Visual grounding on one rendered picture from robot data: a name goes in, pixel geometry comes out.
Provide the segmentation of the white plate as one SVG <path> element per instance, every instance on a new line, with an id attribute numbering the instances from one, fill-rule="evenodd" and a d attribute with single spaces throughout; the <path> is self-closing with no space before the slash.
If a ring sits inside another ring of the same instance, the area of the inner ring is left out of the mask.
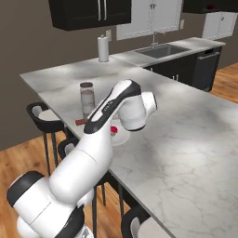
<path id="1" fill-rule="evenodd" d="M 124 129 L 119 119 L 112 120 L 111 126 L 118 127 L 118 133 L 116 136 L 111 136 L 111 141 L 113 146 L 118 146 L 126 143 L 130 138 L 130 133 Z"/>

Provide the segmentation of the black dishwasher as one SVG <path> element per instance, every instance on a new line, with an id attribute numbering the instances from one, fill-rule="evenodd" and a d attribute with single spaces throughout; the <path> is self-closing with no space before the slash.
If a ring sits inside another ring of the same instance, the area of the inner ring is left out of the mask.
<path id="1" fill-rule="evenodd" d="M 195 63 L 192 86 L 209 92 L 212 89 L 222 47 L 200 52 Z"/>

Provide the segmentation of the steel sink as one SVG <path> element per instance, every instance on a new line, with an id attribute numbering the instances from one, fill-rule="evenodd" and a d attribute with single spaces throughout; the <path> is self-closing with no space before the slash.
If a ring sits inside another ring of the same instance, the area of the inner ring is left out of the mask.
<path id="1" fill-rule="evenodd" d="M 154 58 L 154 59 L 161 59 L 165 57 L 177 56 L 187 51 L 189 51 L 189 49 L 185 47 L 165 44 L 165 45 L 160 45 L 155 47 L 147 47 L 147 48 L 139 49 L 137 50 L 137 53 L 143 56 Z"/>

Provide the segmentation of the glass jar with dark lid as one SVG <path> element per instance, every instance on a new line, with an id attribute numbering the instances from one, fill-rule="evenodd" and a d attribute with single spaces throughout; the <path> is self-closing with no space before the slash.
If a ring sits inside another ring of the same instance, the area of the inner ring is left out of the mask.
<path id="1" fill-rule="evenodd" d="M 93 84 L 83 82 L 80 84 L 83 118 L 86 119 L 95 108 Z"/>

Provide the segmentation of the black base cabinets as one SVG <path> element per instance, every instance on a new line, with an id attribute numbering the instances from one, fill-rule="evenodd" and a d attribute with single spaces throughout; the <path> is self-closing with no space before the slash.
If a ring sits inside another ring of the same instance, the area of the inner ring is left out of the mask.
<path id="1" fill-rule="evenodd" d="M 192 84 L 196 59 L 197 55 L 192 54 L 147 66 L 146 70 L 161 74 L 165 77 L 190 86 Z"/>

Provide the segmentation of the white paper towel roll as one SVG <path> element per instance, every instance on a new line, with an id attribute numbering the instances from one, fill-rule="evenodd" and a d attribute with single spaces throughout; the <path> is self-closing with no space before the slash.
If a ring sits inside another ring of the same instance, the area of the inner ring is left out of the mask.
<path id="1" fill-rule="evenodd" d="M 109 41 L 104 35 L 98 38 L 99 61 L 107 62 L 109 60 Z"/>

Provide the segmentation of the steel tap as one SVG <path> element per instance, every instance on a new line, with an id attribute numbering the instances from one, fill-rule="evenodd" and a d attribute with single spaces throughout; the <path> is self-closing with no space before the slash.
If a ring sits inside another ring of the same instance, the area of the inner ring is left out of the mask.
<path id="1" fill-rule="evenodd" d="M 158 45 L 158 42 L 155 41 L 155 38 L 156 38 L 157 34 L 165 35 L 165 33 L 158 33 L 157 31 L 155 31 L 152 35 L 152 44 L 151 44 L 152 48 L 154 48 L 155 46 Z"/>

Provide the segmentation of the black open wall shelf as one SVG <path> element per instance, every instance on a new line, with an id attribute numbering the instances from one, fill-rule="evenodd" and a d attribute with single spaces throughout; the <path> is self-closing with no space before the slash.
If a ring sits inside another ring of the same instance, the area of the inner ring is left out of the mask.
<path id="1" fill-rule="evenodd" d="M 183 0 L 184 13 L 238 13 L 238 0 Z"/>

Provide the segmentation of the black wall cabinet door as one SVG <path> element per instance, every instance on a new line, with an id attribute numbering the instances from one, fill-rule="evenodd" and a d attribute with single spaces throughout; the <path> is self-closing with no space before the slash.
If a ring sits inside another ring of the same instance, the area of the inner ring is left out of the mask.
<path id="1" fill-rule="evenodd" d="M 102 18 L 109 25 L 130 23 L 131 7 L 131 0 L 107 0 L 107 19 L 104 20 L 104 3 L 102 0 Z"/>
<path id="2" fill-rule="evenodd" d="M 64 31 L 99 26 L 97 0 L 48 0 L 52 25 Z"/>

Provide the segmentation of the white window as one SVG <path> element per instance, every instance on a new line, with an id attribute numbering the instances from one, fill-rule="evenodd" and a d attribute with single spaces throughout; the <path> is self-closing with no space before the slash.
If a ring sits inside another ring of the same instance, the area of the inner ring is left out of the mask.
<path id="1" fill-rule="evenodd" d="M 183 0 L 132 0 L 131 22 L 116 26 L 116 39 L 176 31 L 182 3 Z"/>

